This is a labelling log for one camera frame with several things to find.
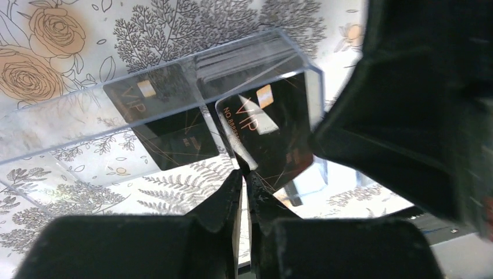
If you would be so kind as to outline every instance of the fern leaf illustration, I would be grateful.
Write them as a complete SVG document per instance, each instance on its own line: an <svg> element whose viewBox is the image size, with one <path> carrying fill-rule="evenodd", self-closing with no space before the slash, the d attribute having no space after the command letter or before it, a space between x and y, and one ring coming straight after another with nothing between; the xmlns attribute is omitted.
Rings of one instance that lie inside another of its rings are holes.
<svg viewBox="0 0 493 279"><path fill-rule="evenodd" d="M165 202L145 202L145 201L137 201L140 205L145 206L146 208L153 209L159 213L169 214L169 215L184 215L189 209L185 208L183 205L170 205Z"/></svg>
<svg viewBox="0 0 493 279"><path fill-rule="evenodd" d="M161 181L159 178L157 177L150 177L150 176L144 176L143 179L145 181L149 181L149 182L152 182L154 184L157 184L157 185L161 185L163 184L163 181Z"/></svg>
<svg viewBox="0 0 493 279"><path fill-rule="evenodd" d="M222 181L226 178L226 175L229 174L231 169L227 166L224 166L218 162L208 163L207 161L196 162L189 165L190 168L197 171L200 176L205 180L205 182L216 182Z"/></svg>
<svg viewBox="0 0 493 279"><path fill-rule="evenodd" d="M375 213L371 209L366 208L366 210L368 210L368 218L375 218Z"/></svg>
<svg viewBox="0 0 493 279"><path fill-rule="evenodd" d="M139 192L148 196L152 196L154 198L161 199L167 203L180 203L187 200L187 196L183 192L150 191L143 189L139 189Z"/></svg>
<svg viewBox="0 0 493 279"><path fill-rule="evenodd" d="M199 192L193 193L187 199L187 201L194 207L205 201L208 197L214 194L221 185L207 185L203 187Z"/></svg>

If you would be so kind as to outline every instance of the clear acrylic box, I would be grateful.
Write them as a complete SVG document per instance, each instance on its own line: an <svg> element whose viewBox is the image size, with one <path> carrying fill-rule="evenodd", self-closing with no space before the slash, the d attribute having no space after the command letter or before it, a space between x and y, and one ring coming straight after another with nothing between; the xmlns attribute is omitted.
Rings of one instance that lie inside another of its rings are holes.
<svg viewBox="0 0 493 279"><path fill-rule="evenodd" d="M327 200L331 197L354 191L371 192L373 188L381 187L372 179L350 167L333 162L324 162L319 166L326 167L325 175L319 176L316 168L312 167L296 177L292 186L287 185L274 194L283 202L289 201L287 206L300 206L299 208L292 208L292 210L304 218L313 218L317 217L317 214L328 213L331 209L326 208ZM326 187L319 188L319 185L322 184ZM303 208L310 208L311 213L306 213Z"/></svg>
<svg viewBox="0 0 493 279"><path fill-rule="evenodd" d="M0 120L0 179L53 215L110 214L133 185L167 184L139 191L187 206L140 204L181 214L217 189L236 153L273 192L289 184L299 198L328 183L305 141L323 88L322 71L270 30L12 112ZM76 201L85 191L90 202Z"/></svg>

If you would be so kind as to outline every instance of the orange rose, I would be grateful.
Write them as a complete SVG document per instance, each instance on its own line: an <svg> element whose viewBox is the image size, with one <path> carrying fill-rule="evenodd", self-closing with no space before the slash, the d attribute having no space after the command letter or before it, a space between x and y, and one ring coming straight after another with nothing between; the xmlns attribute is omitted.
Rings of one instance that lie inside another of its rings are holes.
<svg viewBox="0 0 493 279"><path fill-rule="evenodd" d="M18 46L0 46L0 92L28 103L63 94L62 76L44 58Z"/></svg>
<svg viewBox="0 0 493 279"><path fill-rule="evenodd" d="M31 49L42 57L69 56L84 47L84 30L64 9L37 9L29 28Z"/></svg>
<svg viewBox="0 0 493 279"><path fill-rule="evenodd" d="M348 43L352 47L359 47L363 44L363 28L359 24L354 24L348 29Z"/></svg>

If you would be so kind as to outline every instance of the leaf drawing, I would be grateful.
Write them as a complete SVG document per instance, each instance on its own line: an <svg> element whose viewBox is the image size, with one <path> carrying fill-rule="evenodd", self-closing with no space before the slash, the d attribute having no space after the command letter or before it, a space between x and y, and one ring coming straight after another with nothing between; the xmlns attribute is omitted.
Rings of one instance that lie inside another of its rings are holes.
<svg viewBox="0 0 493 279"><path fill-rule="evenodd" d="M76 68L77 74L80 74L80 72L84 68L84 60L82 59L82 56L80 56L80 54L78 53L76 53L74 56L75 56L74 66Z"/></svg>
<svg viewBox="0 0 493 279"><path fill-rule="evenodd" d="M184 208L182 205L170 205L165 202L144 202L144 201L137 201L139 204L145 206L146 208L153 209L159 213L164 213L164 214L170 214L170 215L184 215L186 214L189 210L187 208Z"/></svg>
<svg viewBox="0 0 493 279"><path fill-rule="evenodd" d="M80 85L82 85L82 87L91 87L91 86L95 86L97 83L92 81L92 80L83 80L80 82Z"/></svg>
<svg viewBox="0 0 493 279"><path fill-rule="evenodd" d="M391 198L392 198L392 196L391 196L391 195L389 195L388 197L384 198L384 199L382 200L382 202L387 202L387 201L389 201Z"/></svg>
<svg viewBox="0 0 493 279"><path fill-rule="evenodd" d="M78 0L56 0L57 2L61 2L61 3L64 3L64 4L67 4L67 5L72 5L74 4L75 2L77 2Z"/></svg>
<svg viewBox="0 0 493 279"><path fill-rule="evenodd" d="M13 169L6 176L7 180L12 182L11 185L4 188L0 193L16 196L36 192L38 184L35 182L46 180L43 176L49 173L51 171L45 171L42 167L35 167L29 171L27 169Z"/></svg>
<svg viewBox="0 0 493 279"><path fill-rule="evenodd" d="M69 79L68 77L62 76L62 80L63 80L63 83L65 85L65 89L67 91L73 92L73 91L77 91L79 89L77 84L73 80Z"/></svg>
<svg viewBox="0 0 493 279"><path fill-rule="evenodd" d="M152 182L157 185L164 185L168 189L183 191L185 193L194 193L201 189L206 181L200 181L200 177L192 178L192 176L187 176L184 181L182 181L181 174L173 177L170 175L168 177L155 178L155 177L143 177L144 180Z"/></svg>
<svg viewBox="0 0 493 279"><path fill-rule="evenodd" d="M373 213L373 211L371 209L366 208L366 210L368 210L367 218L375 218L375 213Z"/></svg>
<svg viewBox="0 0 493 279"><path fill-rule="evenodd" d="M265 0L260 25L282 27L307 55L315 58L327 29L323 17L315 16L320 5L315 0Z"/></svg>
<svg viewBox="0 0 493 279"><path fill-rule="evenodd" d="M334 48L334 52L339 52L346 44L346 39L342 39L337 43L337 46Z"/></svg>
<svg viewBox="0 0 493 279"><path fill-rule="evenodd" d="M222 181L233 169L231 159L227 155L220 155L221 161L202 160L189 164L206 182Z"/></svg>
<svg viewBox="0 0 493 279"><path fill-rule="evenodd" d="M85 169L85 165L80 165L78 167L76 167L73 171L76 172L76 173L79 173L81 171L83 171Z"/></svg>
<svg viewBox="0 0 493 279"><path fill-rule="evenodd" d="M330 206L346 206L351 200L370 201L374 197L379 196L382 191L382 186L376 184L371 187L359 187L354 190L346 191L338 195L331 196L327 200Z"/></svg>
<svg viewBox="0 0 493 279"><path fill-rule="evenodd" d="M99 80L104 83L105 81L113 79L115 76L115 70L115 60L112 56L108 56L99 68Z"/></svg>
<svg viewBox="0 0 493 279"><path fill-rule="evenodd" d="M0 45L30 48L26 33L2 11L0 11Z"/></svg>
<svg viewBox="0 0 493 279"><path fill-rule="evenodd" d="M173 202L184 202L186 201L187 195L184 192L167 192L167 191L150 191L139 189L139 192L146 194L148 196L153 196L159 198L167 203Z"/></svg>
<svg viewBox="0 0 493 279"><path fill-rule="evenodd" d="M193 205L193 208L214 194L219 187L221 187L220 184L208 184L202 187L200 191L191 194L189 201Z"/></svg>
<svg viewBox="0 0 493 279"><path fill-rule="evenodd" d="M29 4L38 7L38 8L45 8L45 9L50 9L53 8L51 4L46 1L46 0L36 0L36 1L31 1Z"/></svg>
<svg viewBox="0 0 493 279"><path fill-rule="evenodd" d="M113 0L101 0L101 9L106 12L113 5Z"/></svg>
<svg viewBox="0 0 493 279"><path fill-rule="evenodd" d="M116 122L116 119L98 119L98 122L103 123L107 127L118 127L120 125ZM124 129L114 134L104 135L89 141L80 142L79 144L55 149L50 151L50 154L55 159L64 162L72 162L77 156L82 155L84 153L83 148L86 150L94 148L93 153L103 155L111 151L112 143L117 142L115 135L119 134L123 134L123 142L118 143L118 145L122 146L124 150L134 151L134 141L137 140L137 137L130 129Z"/></svg>
<svg viewBox="0 0 493 279"><path fill-rule="evenodd" d="M32 18L30 15L27 15L27 14L25 14L25 13L21 13L21 12L17 12L17 13L18 13L18 14L20 14L21 16L23 16L23 17L24 17L24 18L26 18L26 19L31 20L31 18Z"/></svg>
<svg viewBox="0 0 493 279"><path fill-rule="evenodd" d="M92 74L86 74L86 75L85 75L85 78L86 78L87 80L90 80L90 81L94 81L94 82L96 82L96 79L92 76Z"/></svg>
<svg viewBox="0 0 493 279"><path fill-rule="evenodd" d="M12 216L12 221L21 228L0 234L1 247L24 254L29 251L42 229L54 216L104 214L128 198L128 196L123 197L108 188L80 181L74 185L60 184L52 194L63 197L63 199L54 199L53 202L47 204L45 208L49 213L39 208L28 208ZM17 204L15 197L5 198L0 202L0 214L4 214L4 209L15 204Z"/></svg>
<svg viewBox="0 0 493 279"><path fill-rule="evenodd" d="M223 44L258 29L251 3L152 0L151 7L135 5L129 20L116 20L115 48L132 73Z"/></svg>

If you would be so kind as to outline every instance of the rose illustration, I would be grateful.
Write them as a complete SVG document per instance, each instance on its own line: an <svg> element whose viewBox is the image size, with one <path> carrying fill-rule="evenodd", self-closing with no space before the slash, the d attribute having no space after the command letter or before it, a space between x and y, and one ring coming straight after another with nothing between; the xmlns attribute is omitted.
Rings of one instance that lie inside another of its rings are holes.
<svg viewBox="0 0 493 279"><path fill-rule="evenodd" d="M347 51L349 48L361 52L364 32L362 25L348 23L346 26L339 27L339 32L342 35L342 40L337 44L334 52Z"/></svg>
<svg viewBox="0 0 493 279"><path fill-rule="evenodd" d="M31 49L42 57L68 57L84 47L84 30L64 9L37 9L29 28Z"/></svg>
<svg viewBox="0 0 493 279"><path fill-rule="evenodd" d="M63 94L62 76L26 48L0 46L0 92L27 103Z"/></svg>

